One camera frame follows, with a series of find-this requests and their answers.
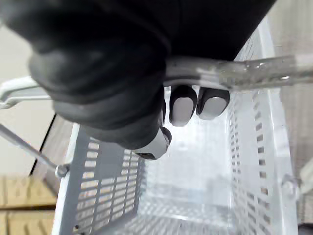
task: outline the shopping basket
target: shopping basket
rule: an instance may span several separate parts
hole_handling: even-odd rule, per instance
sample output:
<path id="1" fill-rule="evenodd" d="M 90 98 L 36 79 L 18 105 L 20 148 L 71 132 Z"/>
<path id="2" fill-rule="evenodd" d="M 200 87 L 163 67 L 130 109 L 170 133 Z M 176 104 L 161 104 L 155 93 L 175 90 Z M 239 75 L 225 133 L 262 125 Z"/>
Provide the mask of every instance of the shopping basket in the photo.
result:
<path id="1" fill-rule="evenodd" d="M 256 60 L 272 56 L 265 18 L 237 56 L 245 62 L 172 58 L 165 87 L 228 89 L 231 101 L 213 121 L 193 116 L 182 128 L 166 121 L 173 141 L 157 161 L 75 124 L 67 164 L 56 166 L 1 125 L 2 136 L 62 177 L 52 234 L 296 235 L 297 188 L 279 88 L 264 88 L 312 82 L 312 57 Z M 2 108 L 49 99 L 29 77 L 10 84 L 2 87 Z"/>

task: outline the basket handle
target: basket handle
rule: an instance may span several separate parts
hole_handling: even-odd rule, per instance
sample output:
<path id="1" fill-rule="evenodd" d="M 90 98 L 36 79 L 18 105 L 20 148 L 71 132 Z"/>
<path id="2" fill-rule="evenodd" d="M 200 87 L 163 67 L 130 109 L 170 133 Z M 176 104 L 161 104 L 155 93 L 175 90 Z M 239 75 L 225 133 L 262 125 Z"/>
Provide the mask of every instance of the basket handle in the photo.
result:
<path id="1" fill-rule="evenodd" d="M 49 100 L 50 96 L 30 76 L 16 78 L 0 86 L 0 109 L 8 109 L 25 100 Z"/>
<path id="2" fill-rule="evenodd" d="M 199 85 L 230 91 L 313 83 L 313 54 L 254 61 L 227 62 L 205 58 L 173 57 L 167 61 L 164 86 Z M 0 87 L 0 109 L 24 100 L 48 100 L 50 96 L 30 76 L 13 79 Z M 68 165 L 55 165 L 45 155 L 0 124 L 0 136 L 33 155 L 59 177 Z"/>

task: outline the floor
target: floor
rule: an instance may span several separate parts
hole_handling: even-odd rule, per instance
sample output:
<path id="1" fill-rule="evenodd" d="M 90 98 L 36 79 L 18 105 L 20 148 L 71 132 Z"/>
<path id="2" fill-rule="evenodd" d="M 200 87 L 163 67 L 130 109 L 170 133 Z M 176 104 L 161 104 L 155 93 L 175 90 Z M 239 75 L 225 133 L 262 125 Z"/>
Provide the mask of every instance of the floor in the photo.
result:
<path id="1" fill-rule="evenodd" d="M 276 55 L 313 52 L 313 1 L 278 0 L 269 13 L 269 23 Z M 313 153 L 313 85 L 282 88 L 281 98 L 289 127 L 291 156 L 295 174 Z M 45 142 L 43 152 L 56 163 L 66 153 L 72 124 L 57 116 Z M 57 193 L 59 181 L 37 165 L 34 175 L 45 179 Z M 298 205 L 301 222 L 313 222 L 313 192 Z"/>

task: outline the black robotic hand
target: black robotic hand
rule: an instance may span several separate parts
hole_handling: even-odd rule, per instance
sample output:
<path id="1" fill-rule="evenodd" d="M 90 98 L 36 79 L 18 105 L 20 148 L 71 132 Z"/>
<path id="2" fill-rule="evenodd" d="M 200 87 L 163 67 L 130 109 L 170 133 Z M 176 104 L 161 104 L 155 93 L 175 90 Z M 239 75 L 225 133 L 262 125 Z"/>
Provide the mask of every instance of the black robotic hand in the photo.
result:
<path id="1" fill-rule="evenodd" d="M 229 1 L 0 0 L 0 15 L 31 43 L 31 75 L 57 114 L 157 159 L 171 141 L 159 118 L 166 58 L 233 60 L 274 2 Z M 184 126 L 195 110 L 211 120 L 228 102 L 227 91 L 173 87 L 170 122 Z"/>

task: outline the white wall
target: white wall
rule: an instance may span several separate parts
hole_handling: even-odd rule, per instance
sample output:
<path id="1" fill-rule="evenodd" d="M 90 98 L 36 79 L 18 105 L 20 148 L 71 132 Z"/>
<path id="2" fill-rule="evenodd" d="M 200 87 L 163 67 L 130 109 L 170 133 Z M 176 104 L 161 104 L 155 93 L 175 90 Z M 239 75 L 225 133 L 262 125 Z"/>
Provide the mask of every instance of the white wall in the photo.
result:
<path id="1" fill-rule="evenodd" d="M 0 83 L 29 75 L 29 45 L 5 27 L 0 28 Z M 51 101 L 22 102 L 0 110 L 0 123 L 39 149 L 53 117 Z M 0 137 L 0 175 L 28 175 L 35 159 Z"/>

